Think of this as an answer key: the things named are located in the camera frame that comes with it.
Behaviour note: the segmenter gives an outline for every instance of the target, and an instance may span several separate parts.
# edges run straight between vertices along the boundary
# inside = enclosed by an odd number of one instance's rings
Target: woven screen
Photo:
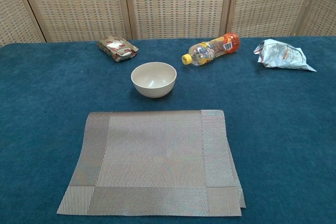
[[[13,42],[44,41],[26,0],[0,0],[0,47]]]
[[[289,36],[305,0],[232,0],[227,31],[242,37]]]
[[[299,35],[336,36],[336,0],[311,0]]]
[[[29,0],[48,41],[126,37],[121,0]]]
[[[133,38],[217,37],[223,0],[128,0]]]

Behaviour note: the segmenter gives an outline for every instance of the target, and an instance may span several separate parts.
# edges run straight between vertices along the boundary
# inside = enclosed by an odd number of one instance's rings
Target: ceramic bowl
[[[145,97],[159,98],[174,87],[176,70],[163,62],[149,62],[135,68],[131,80],[138,92]]]

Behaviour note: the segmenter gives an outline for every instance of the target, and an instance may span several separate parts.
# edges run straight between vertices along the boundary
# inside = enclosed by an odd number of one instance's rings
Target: wrapped package
[[[108,36],[98,41],[98,47],[110,55],[115,61],[133,58],[138,51],[136,46],[115,35]]]
[[[307,59],[301,48],[277,40],[264,40],[253,53],[259,54],[258,62],[264,64],[266,68],[291,68],[316,72],[306,63]]]

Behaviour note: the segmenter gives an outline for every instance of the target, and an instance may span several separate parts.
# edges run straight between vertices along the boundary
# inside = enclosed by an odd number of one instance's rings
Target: bottle cap
[[[183,55],[183,56],[182,56],[182,62],[183,62],[183,64],[185,64],[185,65],[190,64],[190,63],[192,62],[192,58],[191,58],[190,54],[185,54],[185,55]]]

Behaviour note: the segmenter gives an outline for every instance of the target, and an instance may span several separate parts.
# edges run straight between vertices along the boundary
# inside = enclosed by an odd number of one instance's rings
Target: placemat
[[[90,113],[57,213],[240,216],[224,112]]]

